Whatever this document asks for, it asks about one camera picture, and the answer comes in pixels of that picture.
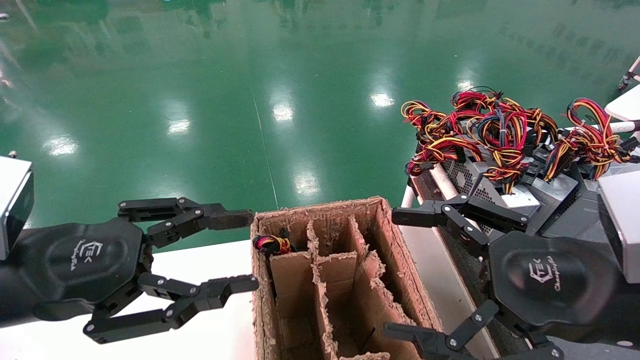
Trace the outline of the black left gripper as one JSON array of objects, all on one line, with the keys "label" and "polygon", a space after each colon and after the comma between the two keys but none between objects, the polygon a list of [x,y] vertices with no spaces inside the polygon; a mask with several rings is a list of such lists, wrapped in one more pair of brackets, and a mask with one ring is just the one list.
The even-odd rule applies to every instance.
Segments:
[{"label": "black left gripper", "polygon": [[[164,248],[204,230],[246,228],[250,209],[189,198],[125,200],[103,223],[67,223],[24,230],[14,246],[14,319],[67,321],[94,313],[83,333],[109,344],[182,328],[200,312],[222,309],[233,294],[254,292],[254,275],[199,285],[150,272],[150,247]],[[134,223],[154,223],[145,234]],[[141,296],[170,300],[166,309],[114,316]]]}]

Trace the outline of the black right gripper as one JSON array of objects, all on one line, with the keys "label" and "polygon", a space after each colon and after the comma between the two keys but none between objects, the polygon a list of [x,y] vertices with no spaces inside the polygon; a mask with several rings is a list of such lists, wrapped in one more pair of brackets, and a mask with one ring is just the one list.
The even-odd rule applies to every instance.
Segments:
[{"label": "black right gripper", "polygon": [[[487,258],[492,300],[452,333],[394,322],[382,326],[384,337],[412,343],[419,358],[473,360],[464,349],[492,321],[517,330],[532,346],[505,360],[563,360],[562,349],[544,333],[578,343],[605,338],[624,277],[615,260],[594,244],[527,235],[520,232],[530,222],[526,215],[466,194],[393,208],[391,222],[419,228],[450,224],[470,255]],[[505,235],[490,243],[480,224]]]}]

